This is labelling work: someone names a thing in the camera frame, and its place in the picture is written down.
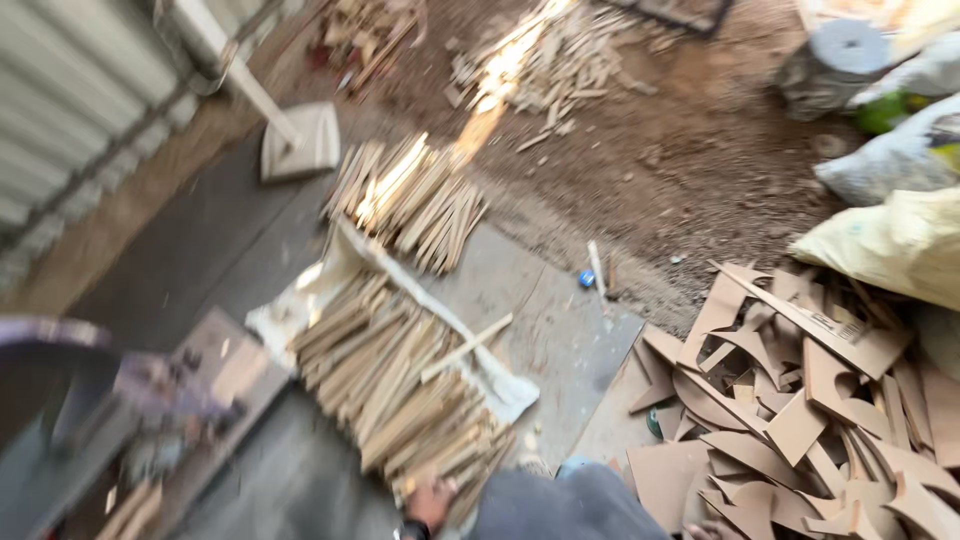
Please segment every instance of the sawdust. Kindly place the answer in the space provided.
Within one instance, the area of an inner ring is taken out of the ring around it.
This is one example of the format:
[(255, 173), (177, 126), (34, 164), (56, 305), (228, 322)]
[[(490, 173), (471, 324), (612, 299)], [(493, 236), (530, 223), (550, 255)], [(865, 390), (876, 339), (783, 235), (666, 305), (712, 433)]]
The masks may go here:
[[(450, 59), (444, 44), (452, 37), (472, 43), (491, 13), (516, 20), (532, 6), (504, 0), (432, 4), (427, 41), (402, 53), (397, 69), (376, 82), (374, 95), (419, 128), (457, 137), (468, 113), (452, 109), (443, 97)], [(638, 261), (636, 269), (618, 268), (618, 276), (636, 271), (643, 277), (638, 281), (650, 280), (625, 301), (683, 334), (715, 278), (707, 258), (772, 268), (786, 261), (789, 241), (843, 207), (814, 179), (811, 167), (820, 158), (811, 141), (833, 134), (855, 148), (861, 136), (840, 118), (787, 120), (768, 89), (773, 71), (803, 39), (791, 4), (745, 0), (733, 6), (712, 40), (676, 38), (658, 54), (643, 40), (624, 45), (619, 48), (624, 69), (660, 93), (640, 96), (614, 88), (580, 111), (588, 122), (522, 154), (514, 151), (516, 145), (537, 134), (542, 118), (508, 111), (473, 166), (498, 179), (510, 194), (508, 204), (542, 201), (567, 225), (542, 241), (517, 231), (518, 241), (548, 258), (582, 252), (565, 259), (585, 261), (580, 239), (607, 238)], [(547, 156), (549, 162), (536, 167)], [(518, 229), (518, 222), (529, 228), (532, 221), (529, 214), (497, 205), (489, 219), (507, 233)], [(573, 231), (578, 240), (567, 246), (564, 238)], [(671, 263), (671, 258), (683, 260)], [(677, 304), (667, 308), (661, 302)], [(690, 317), (685, 324), (684, 317)]]

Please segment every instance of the plastic bag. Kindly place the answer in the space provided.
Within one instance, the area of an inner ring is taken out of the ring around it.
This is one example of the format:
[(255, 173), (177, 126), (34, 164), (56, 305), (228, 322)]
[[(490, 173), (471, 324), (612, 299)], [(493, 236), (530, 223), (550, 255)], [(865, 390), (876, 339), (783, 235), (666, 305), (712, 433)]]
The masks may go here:
[(882, 206), (844, 210), (789, 252), (803, 262), (960, 310), (960, 187), (898, 190)]
[(954, 121), (960, 95), (914, 114), (897, 128), (859, 150), (813, 167), (817, 179), (855, 207), (879, 205), (894, 189), (932, 191), (957, 183), (956, 145), (942, 141), (960, 137)]

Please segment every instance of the pile of wooden sticks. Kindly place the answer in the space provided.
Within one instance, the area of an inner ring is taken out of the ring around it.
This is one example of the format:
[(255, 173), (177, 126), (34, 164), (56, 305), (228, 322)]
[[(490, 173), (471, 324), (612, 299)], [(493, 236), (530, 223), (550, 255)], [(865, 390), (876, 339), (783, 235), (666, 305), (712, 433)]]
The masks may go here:
[(362, 471), (380, 471), (398, 504), (427, 475), (453, 478), (455, 526), (516, 440), (459, 372), (421, 382), (460, 341), (387, 276), (364, 274), (291, 343), (303, 384), (353, 438)]
[(481, 208), (480, 190), (455, 174), (462, 160), (453, 148), (434, 150), (425, 140), (350, 148), (323, 214), (346, 213), (385, 247), (414, 253), (419, 270), (442, 274), (456, 267), (487, 205)]

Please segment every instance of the wood scrap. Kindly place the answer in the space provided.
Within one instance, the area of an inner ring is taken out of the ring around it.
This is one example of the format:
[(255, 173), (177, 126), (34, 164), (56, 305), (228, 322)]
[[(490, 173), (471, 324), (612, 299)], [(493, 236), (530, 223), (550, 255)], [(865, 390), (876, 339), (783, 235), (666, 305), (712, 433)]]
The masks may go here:
[(921, 363), (920, 373), (937, 464), (960, 467), (960, 382), (928, 361)]
[(463, 156), (434, 149), (426, 134), (394, 147), (370, 141), (349, 152), (322, 216), (345, 213), (365, 234), (421, 270), (454, 269), (468, 236), (487, 209), (483, 194), (458, 176)]
[(932, 540), (955, 540), (960, 533), (960, 515), (904, 471), (897, 473), (897, 496), (884, 507)]
[(872, 380), (879, 380), (913, 339), (912, 331), (873, 329), (860, 336), (854, 345), (848, 339), (833, 333), (833, 328), (824, 326), (826, 321), (823, 318), (811, 317), (799, 307), (785, 302), (750, 283), (749, 280), (744, 280), (735, 275), (729, 268), (713, 261), (710, 263), (736, 284), (757, 296), (760, 301), (775, 309), (826, 349), (842, 357), (851, 366)]
[(906, 358), (894, 364), (894, 379), (900, 387), (903, 409), (906, 412), (907, 426), (917, 441), (928, 449), (933, 448), (933, 434), (926, 413), (924, 387), (913, 364)]
[(749, 434), (718, 431), (700, 440), (750, 469), (787, 487), (807, 491), (807, 482), (783, 458)]
[[(380, 473), (398, 503), (436, 471), (464, 486), (454, 501), (461, 516), (516, 440), (483, 394), (444, 370), (486, 336), (455, 348), (453, 331), (384, 275), (354, 281), (291, 340), (304, 385), (352, 436), (361, 471)], [(421, 380), (431, 367), (437, 375)]]
[(647, 379), (650, 381), (650, 387), (644, 390), (643, 393), (640, 394), (640, 397), (636, 399), (634, 404), (630, 406), (631, 414), (640, 412), (645, 408), (658, 404), (667, 398), (677, 395), (677, 390), (673, 386), (673, 377), (670, 372), (670, 367), (666, 363), (654, 358), (654, 353), (651, 350), (652, 348), (646, 339), (646, 336), (651, 329), (654, 331), (657, 330), (656, 327), (653, 327), (652, 325), (646, 325), (646, 328), (643, 330), (643, 336), (640, 337), (640, 341), (635, 342), (634, 346), (631, 348), (634, 356), (636, 356), (636, 359), (640, 362), (640, 366), (643, 368), (643, 372), (646, 374)]
[(686, 492), (708, 464), (707, 448), (702, 441), (685, 441), (627, 449), (640, 503), (669, 534), (683, 528)]

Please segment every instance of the bundle of sticks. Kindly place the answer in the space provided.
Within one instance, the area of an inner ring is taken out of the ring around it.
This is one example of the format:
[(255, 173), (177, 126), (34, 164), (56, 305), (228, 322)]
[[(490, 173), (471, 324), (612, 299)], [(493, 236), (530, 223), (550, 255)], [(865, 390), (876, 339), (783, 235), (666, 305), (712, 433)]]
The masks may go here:
[(379, 471), (398, 505), (428, 476), (453, 478), (460, 489), (448, 519), (454, 526), (516, 440), (459, 372), (421, 382), (458, 335), (386, 275), (362, 274), (291, 342), (304, 386), (350, 434), (362, 472)]
[(370, 141), (350, 148), (323, 215), (344, 212), (358, 228), (417, 268), (442, 274), (456, 267), (467, 237), (488, 205), (483, 193), (456, 175), (453, 147), (434, 150), (426, 134), (388, 149)]
[(646, 95), (657, 92), (622, 70), (613, 47), (612, 38), (636, 25), (635, 17), (613, 7), (558, 4), (545, 3), (502, 39), (454, 57), (455, 86), (446, 91), (451, 104), (458, 106), (476, 87), (468, 110), (486, 96), (502, 98), (517, 110), (546, 111), (543, 131), (565, 135), (572, 121), (562, 120), (587, 100), (607, 95), (610, 80)]

